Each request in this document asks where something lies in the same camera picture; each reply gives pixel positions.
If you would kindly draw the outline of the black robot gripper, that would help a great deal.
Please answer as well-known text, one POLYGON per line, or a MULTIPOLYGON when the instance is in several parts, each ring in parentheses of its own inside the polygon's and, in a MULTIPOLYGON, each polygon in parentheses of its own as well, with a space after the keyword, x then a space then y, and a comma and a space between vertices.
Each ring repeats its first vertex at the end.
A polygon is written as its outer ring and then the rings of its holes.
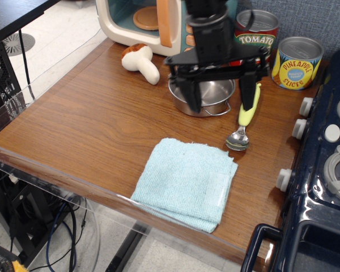
POLYGON ((201 111, 201 96, 194 81, 237 79, 244 109, 253 107, 256 82, 269 73, 267 49, 241 45, 233 40, 233 21, 228 14, 187 16, 193 29, 195 47, 167 57, 169 79, 175 80, 189 108, 201 111))

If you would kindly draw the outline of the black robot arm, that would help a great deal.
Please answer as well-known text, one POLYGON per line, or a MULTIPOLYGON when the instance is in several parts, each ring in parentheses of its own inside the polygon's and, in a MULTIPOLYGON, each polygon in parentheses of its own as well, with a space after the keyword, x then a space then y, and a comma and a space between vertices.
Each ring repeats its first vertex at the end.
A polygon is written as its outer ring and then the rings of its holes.
POLYGON ((238 79, 244 110, 252 109, 257 82, 269 72, 267 49, 234 41, 232 30, 237 25, 228 16, 225 1, 186 1, 185 6, 195 47, 165 59, 171 71, 169 81, 179 87, 190 109, 198 113, 200 82, 238 79))

